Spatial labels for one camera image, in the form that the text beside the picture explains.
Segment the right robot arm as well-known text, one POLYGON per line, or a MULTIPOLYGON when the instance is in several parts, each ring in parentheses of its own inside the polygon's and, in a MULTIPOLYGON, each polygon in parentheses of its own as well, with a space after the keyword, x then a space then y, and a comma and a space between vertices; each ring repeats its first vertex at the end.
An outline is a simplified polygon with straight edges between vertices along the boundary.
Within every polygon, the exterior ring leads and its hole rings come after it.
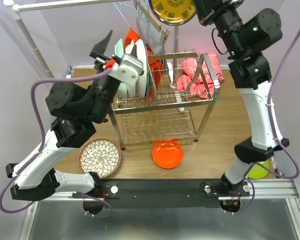
POLYGON ((280 15, 264 8, 243 23, 237 8, 241 0, 196 0, 194 7, 202 26, 215 25, 229 53, 229 69, 248 113, 252 136, 234 147, 235 160, 221 176, 220 191, 231 196, 237 192, 257 162, 270 159, 290 142, 279 130, 270 89, 274 81, 262 51, 282 36, 280 15))

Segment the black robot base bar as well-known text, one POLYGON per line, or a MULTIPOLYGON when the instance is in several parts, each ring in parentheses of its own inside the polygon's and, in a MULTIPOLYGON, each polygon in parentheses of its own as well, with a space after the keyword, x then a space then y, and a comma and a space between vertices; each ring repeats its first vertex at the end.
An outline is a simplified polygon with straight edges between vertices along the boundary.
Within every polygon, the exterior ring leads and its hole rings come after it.
POLYGON ((248 197, 246 181, 228 190, 220 179, 102 179, 114 209, 218 208, 219 199, 248 197))

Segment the teal scalloped plate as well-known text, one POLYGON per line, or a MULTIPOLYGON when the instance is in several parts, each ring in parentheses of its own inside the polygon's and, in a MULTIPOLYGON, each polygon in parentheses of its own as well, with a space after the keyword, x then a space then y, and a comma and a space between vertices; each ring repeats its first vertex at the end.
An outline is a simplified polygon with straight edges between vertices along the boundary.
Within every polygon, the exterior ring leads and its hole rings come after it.
POLYGON ((145 91, 145 98, 149 99, 150 93, 150 66, 149 66, 149 59, 148 59, 148 51, 146 53, 146 91, 145 91))

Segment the woven bamboo plate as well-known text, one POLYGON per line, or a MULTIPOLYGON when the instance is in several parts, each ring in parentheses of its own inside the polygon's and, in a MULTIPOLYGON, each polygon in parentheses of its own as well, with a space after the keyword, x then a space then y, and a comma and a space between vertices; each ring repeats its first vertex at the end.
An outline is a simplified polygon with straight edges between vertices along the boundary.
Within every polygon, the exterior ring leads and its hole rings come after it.
POLYGON ((148 96, 151 99, 156 98, 157 97, 156 82, 155 82, 155 79, 153 77, 153 73, 152 73, 152 71, 149 67, 148 67, 148 70, 147 70, 147 79, 148 79, 148 87, 149 87, 148 96))

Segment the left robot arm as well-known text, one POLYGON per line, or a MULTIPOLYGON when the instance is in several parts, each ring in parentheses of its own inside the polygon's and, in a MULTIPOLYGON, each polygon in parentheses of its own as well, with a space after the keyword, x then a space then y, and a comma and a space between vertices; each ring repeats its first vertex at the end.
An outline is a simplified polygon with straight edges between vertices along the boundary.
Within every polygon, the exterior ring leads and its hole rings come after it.
POLYGON ((109 58, 105 56, 109 41, 107 36, 90 52, 98 68, 96 74, 41 80, 42 84, 52 84, 45 102, 54 121, 49 130, 41 132, 41 143, 26 159, 6 166, 10 178, 7 189, 13 200, 41 201, 58 192, 77 192, 91 198, 103 194, 98 174, 60 172, 55 165, 95 134, 95 124, 107 122, 120 84, 132 86, 144 73, 137 46, 109 58))

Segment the yellow patterned small plate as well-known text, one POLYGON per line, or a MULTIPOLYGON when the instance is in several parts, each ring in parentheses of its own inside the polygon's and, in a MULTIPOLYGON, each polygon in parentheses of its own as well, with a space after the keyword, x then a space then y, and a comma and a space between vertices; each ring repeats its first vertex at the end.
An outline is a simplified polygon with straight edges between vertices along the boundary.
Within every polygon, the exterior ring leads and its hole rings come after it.
POLYGON ((196 15, 193 0, 149 0, 148 4, 153 15, 170 26, 183 25, 196 15))

